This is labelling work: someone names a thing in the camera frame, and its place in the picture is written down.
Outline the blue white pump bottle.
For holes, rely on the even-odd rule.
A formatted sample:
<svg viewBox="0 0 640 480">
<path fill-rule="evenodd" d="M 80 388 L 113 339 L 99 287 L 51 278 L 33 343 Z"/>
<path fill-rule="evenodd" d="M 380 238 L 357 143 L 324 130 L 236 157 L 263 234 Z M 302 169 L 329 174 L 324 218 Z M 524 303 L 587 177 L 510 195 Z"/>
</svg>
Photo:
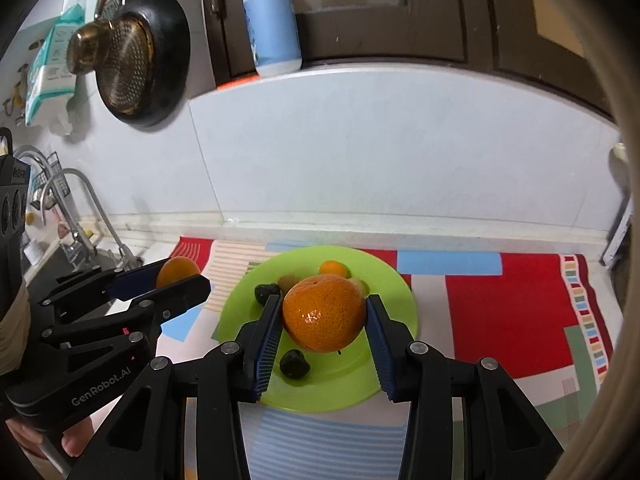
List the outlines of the blue white pump bottle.
<svg viewBox="0 0 640 480">
<path fill-rule="evenodd" d="M 302 67 L 293 0 L 243 0 L 250 53 L 262 78 Z"/>
</svg>

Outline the black frying pan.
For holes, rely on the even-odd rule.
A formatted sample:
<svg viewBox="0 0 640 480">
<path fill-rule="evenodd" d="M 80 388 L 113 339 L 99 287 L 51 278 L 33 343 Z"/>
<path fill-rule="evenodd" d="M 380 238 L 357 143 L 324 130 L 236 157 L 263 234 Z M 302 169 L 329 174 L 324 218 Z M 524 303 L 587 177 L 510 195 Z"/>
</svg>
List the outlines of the black frying pan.
<svg viewBox="0 0 640 480">
<path fill-rule="evenodd" d="M 177 0 L 131 0 L 114 18 L 136 18 L 142 23 L 152 47 L 152 65 L 137 113 L 128 116 L 108 111 L 128 125 L 152 128 L 174 112 L 186 90 L 191 56 L 186 14 Z"/>
</svg>

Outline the dark brown window frame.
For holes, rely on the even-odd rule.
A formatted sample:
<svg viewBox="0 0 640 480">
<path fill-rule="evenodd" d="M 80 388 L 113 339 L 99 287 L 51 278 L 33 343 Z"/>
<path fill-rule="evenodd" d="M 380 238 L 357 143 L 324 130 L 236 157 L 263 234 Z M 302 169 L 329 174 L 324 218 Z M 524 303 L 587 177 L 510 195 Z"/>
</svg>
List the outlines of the dark brown window frame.
<svg viewBox="0 0 640 480">
<path fill-rule="evenodd" d="M 306 66 L 447 65 L 531 84 L 605 117 L 586 59 L 544 36 L 535 0 L 294 0 Z"/>
</svg>

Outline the tall chrome kitchen faucet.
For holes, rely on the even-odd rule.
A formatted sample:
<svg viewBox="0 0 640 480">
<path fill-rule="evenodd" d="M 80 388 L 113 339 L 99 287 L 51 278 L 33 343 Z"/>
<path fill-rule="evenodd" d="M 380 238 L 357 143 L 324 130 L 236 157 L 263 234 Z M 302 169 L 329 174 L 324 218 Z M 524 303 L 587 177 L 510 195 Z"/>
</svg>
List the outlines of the tall chrome kitchen faucet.
<svg viewBox="0 0 640 480">
<path fill-rule="evenodd" d="M 58 153 L 45 155 L 39 148 L 31 145 L 20 146 L 15 156 L 17 159 L 34 162 L 38 171 L 34 177 L 32 188 L 32 206 L 40 212 L 57 209 L 61 222 L 70 231 L 70 244 L 63 244 L 63 252 L 68 262 L 75 270 L 88 266 L 90 260 L 96 255 L 96 250 L 91 244 L 88 235 L 81 227 L 74 208 L 70 206 L 72 192 L 62 173 L 62 164 Z"/>
</svg>

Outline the yellow-green round fruit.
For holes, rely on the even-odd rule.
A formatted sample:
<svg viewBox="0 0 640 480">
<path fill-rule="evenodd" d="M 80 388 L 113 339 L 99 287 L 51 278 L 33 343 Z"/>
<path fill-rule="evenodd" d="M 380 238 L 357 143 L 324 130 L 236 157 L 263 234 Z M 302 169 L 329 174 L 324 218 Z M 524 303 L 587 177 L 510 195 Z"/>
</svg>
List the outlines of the yellow-green round fruit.
<svg viewBox="0 0 640 480">
<path fill-rule="evenodd" d="M 283 295 L 286 295 L 297 283 L 299 278 L 294 274 L 285 274 L 280 276 L 277 281 L 278 287 Z"/>
</svg>

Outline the stainless steel sink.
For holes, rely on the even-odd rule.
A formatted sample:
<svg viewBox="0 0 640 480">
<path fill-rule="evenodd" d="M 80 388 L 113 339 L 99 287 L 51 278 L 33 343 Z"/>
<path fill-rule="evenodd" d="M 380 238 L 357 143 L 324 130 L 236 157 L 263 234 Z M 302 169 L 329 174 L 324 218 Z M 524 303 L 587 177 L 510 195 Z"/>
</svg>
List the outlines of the stainless steel sink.
<svg viewBox="0 0 640 480">
<path fill-rule="evenodd" d="M 96 266 L 99 266 L 103 271 L 124 267 L 119 258 L 116 258 L 111 252 L 101 249 L 94 257 L 89 259 L 81 257 L 78 264 L 71 263 L 60 246 L 50 247 L 34 266 L 23 256 L 21 265 L 29 300 L 32 304 L 38 304 L 38 302 L 45 300 L 66 276 L 78 272 L 88 272 Z"/>
</svg>

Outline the small orange with green stem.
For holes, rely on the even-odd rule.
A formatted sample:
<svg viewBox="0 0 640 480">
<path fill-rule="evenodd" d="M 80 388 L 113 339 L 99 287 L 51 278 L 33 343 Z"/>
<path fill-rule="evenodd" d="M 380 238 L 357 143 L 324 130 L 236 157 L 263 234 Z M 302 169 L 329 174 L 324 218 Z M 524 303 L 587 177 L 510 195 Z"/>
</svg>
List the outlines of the small orange with green stem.
<svg viewBox="0 0 640 480">
<path fill-rule="evenodd" d="M 348 267 L 336 260 L 326 260 L 319 266 L 319 273 L 324 275 L 337 275 L 341 278 L 350 278 Z"/>
</svg>

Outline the large orange mandarin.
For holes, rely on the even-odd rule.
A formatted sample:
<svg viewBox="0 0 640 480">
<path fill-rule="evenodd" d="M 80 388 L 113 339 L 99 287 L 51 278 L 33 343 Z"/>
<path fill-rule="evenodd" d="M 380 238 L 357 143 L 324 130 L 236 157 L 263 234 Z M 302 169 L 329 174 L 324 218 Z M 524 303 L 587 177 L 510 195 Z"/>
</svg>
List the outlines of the large orange mandarin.
<svg viewBox="0 0 640 480">
<path fill-rule="evenodd" d="M 360 334 L 366 305 L 347 278 L 320 274 L 304 278 L 285 295 L 284 328 L 292 341 L 316 353 L 339 352 Z"/>
</svg>

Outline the green round plate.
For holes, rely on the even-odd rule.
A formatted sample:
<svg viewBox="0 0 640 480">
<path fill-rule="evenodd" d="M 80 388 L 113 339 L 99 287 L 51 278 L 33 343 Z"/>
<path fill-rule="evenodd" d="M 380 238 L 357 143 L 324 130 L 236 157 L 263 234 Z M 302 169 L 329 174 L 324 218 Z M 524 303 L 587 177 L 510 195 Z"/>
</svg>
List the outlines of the green round plate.
<svg viewBox="0 0 640 480">
<path fill-rule="evenodd" d="M 322 263 L 343 263 L 354 278 L 383 300 L 388 315 L 403 322 L 413 335 L 419 331 L 418 306 L 410 278 L 397 271 L 398 255 L 389 249 L 354 249 L 340 246 L 311 246 L 269 249 L 240 242 L 213 244 L 205 274 L 212 282 L 209 302 L 220 312 L 214 338 L 232 340 L 247 322 L 257 320 L 262 306 L 254 289 L 292 274 L 308 278 L 319 273 Z M 338 353 L 304 356 L 310 371 L 299 380 L 284 377 L 275 365 L 262 403 L 296 413 L 322 413 L 350 408 L 380 391 L 365 334 Z"/>
</svg>

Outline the dark purple plum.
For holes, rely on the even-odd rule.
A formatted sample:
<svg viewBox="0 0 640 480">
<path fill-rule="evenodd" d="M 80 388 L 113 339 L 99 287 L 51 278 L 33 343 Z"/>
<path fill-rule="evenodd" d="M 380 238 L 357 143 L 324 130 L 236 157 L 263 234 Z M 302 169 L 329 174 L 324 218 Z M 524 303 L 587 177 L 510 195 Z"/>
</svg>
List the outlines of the dark purple plum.
<svg viewBox="0 0 640 480">
<path fill-rule="evenodd" d="M 265 307 L 270 296 L 280 296 L 281 289 L 277 283 L 259 284 L 254 288 L 255 299 Z"/>
<path fill-rule="evenodd" d="M 299 380 L 305 377 L 310 371 L 310 365 L 307 362 L 303 352 L 292 349 L 285 352 L 280 359 L 280 371 L 282 375 L 288 379 Z"/>
</svg>

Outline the colourful patterned table mat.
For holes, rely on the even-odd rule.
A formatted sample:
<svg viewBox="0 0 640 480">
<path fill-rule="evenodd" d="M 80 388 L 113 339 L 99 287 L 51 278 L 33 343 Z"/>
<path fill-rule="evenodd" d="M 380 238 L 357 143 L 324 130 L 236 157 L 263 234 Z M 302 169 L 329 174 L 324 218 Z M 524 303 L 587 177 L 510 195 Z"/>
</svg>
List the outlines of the colourful patterned table mat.
<svg viewBox="0 0 640 480">
<path fill-rule="evenodd" d="M 211 240 L 185 238 L 176 254 L 205 274 Z M 418 306 L 416 338 L 449 356 L 497 360 L 555 437 L 570 443 L 602 385 L 612 340 L 580 255 L 395 250 Z M 207 299 L 163 327 L 157 351 L 175 362 L 220 343 Z M 380 391 L 337 411 L 296 413 L 260 402 L 241 420 L 256 479 L 393 479 L 408 410 Z"/>
</svg>

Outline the teal plastic bag box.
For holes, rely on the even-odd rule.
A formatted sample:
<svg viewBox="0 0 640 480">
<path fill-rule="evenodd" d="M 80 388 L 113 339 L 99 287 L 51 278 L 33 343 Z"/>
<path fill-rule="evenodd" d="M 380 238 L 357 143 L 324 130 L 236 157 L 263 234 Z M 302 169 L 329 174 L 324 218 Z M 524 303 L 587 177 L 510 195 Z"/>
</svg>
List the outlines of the teal plastic bag box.
<svg viewBox="0 0 640 480">
<path fill-rule="evenodd" d="M 85 24 L 85 9 L 71 6 L 53 23 L 27 76 L 25 122 L 27 127 L 48 128 L 68 136 L 73 127 L 67 104 L 75 95 L 76 75 L 67 66 L 67 49 L 76 30 Z"/>
</svg>

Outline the brass perforated colander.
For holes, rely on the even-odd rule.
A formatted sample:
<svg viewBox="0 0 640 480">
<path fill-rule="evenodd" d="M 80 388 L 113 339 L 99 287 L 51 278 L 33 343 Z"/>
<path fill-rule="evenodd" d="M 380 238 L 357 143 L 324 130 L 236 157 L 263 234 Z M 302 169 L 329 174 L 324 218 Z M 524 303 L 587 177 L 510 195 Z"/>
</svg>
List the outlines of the brass perforated colander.
<svg viewBox="0 0 640 480">
<path fill-rule="evenodd" d="M 73 75 L 96 75 L 99 94 L 111 112 L 132 116 L 143 103 L 152 47 L 136 18 L 97 20 L 72 33 L 66 63 Z"/>
</svg>

